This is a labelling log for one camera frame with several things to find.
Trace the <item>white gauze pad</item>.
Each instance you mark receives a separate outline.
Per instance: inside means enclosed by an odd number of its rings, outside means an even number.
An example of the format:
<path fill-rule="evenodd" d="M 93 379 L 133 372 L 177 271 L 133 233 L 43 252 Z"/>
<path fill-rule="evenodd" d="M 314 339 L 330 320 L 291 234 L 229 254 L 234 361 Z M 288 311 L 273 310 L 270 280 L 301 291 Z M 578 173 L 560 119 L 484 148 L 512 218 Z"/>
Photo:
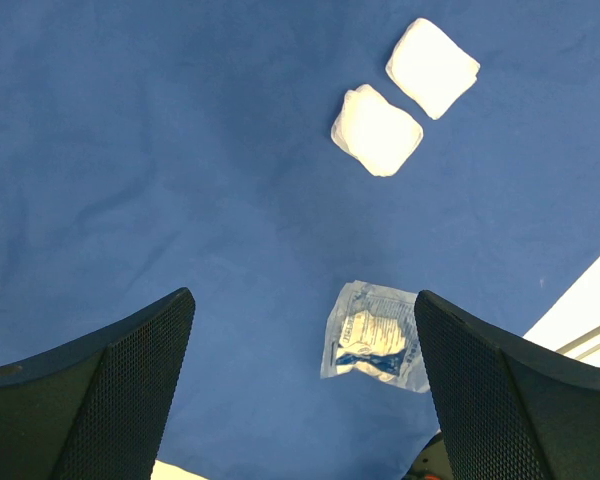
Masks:
<path fill-rule="evenodd" d="M 477 81 L 480 63 L 425 18 L 412 22 L 386 64 L 389 78 L 433 120 Z"/>
<path fill-rule="evenodd" d="M 373 176 L 395 175 L 424 138 L 422 126 L 371 85 L 348 90 L 332 127 L 332 141 Z"/>

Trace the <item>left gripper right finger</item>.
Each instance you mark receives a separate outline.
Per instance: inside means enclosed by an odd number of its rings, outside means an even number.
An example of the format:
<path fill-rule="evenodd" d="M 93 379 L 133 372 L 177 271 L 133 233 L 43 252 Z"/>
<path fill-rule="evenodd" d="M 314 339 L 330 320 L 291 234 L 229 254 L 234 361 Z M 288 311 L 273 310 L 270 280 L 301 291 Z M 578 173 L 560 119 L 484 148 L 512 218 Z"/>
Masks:
<path fill-rule="evenodd" d="M 456 479 L 600 479 L 600 368 L 423 290 L 415 321 Z"/>

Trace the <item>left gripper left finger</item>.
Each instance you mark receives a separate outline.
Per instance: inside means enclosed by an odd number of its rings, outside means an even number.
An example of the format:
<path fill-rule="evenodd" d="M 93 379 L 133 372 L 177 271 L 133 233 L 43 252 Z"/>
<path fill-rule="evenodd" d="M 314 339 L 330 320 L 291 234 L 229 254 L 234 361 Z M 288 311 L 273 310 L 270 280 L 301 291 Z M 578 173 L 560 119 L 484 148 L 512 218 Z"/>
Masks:
<path fill-rule="evenodd" d="M 0 479 L 148 479 L 189 342 L 179 288 L 136 313 L 0 366 Z"/>

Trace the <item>clear packet with gloves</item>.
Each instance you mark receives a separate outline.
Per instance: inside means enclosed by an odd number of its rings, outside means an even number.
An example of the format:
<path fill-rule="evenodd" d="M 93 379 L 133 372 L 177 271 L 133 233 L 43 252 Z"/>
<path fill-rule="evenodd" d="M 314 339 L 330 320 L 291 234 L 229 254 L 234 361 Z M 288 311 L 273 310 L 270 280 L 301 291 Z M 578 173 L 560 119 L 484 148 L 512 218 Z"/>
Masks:
<path fill-rule="evenodd" d="M 415 293 L 358 280 L 345 284 L 327 319 L 320 377 L 357 370 L 404 390 L 428 392 L 416 298 Z"/>

